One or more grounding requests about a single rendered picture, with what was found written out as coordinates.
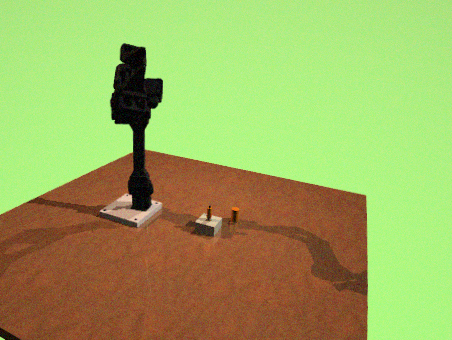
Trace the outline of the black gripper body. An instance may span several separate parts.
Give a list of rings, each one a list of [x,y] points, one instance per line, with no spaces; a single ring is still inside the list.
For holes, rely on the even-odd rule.
[[[120,48],[120,60],[122,61],[122,53],[123,52],[131,52],[135,49],[138,49],[140,47],[130,45],[123,43]],[[114,95],[116,100],[119,101],[119,110],[122,113],[130,114],[130,115],[136,115],[136,116],[142,116],[147,112],[147,100],[143,99],[142,101],[137,100],[140,99],[139,97],[129,96],[129,95],[123,95],[121,92],[121,84],[141,65],[135,65],[128,62],[123,62],[129,65],[129,69],[126,68],[125,72],[120,71],[119,73],[119,80],[115,81],[115,91]],[[136,69],[135,69],[136,68]]]

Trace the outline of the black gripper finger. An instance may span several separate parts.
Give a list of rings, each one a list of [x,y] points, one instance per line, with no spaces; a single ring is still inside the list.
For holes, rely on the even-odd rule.
[[[128,62],[135,65],[147,66],[147,59],[145,55],[145,47],[140,47],[131,52],[122,53],[122,61]]]
[[[121,84],[122,94],[146,99],[145,75],[146,66],[141,65]]]

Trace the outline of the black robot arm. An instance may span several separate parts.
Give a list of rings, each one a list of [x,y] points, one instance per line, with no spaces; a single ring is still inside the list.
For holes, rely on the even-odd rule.
[[[116,66],[113,87],[119,80],[120,71],[125,72],[130,64],[121,63]],[[112,93],[110,100],[111,119],[115,124],[129,125],[133,131],[133,172],[128,180],[128,193],[132,195],[132,207],[136,211],[146,212],[152,206],[154,186],[145,163],[145,129],[151,119],[151,109],[156,109],[163,99],[163,79],[146,78],[144,84],[147,88],[147,112],[142,116],[122,113],[119,110],[119,101],[114,99]]]

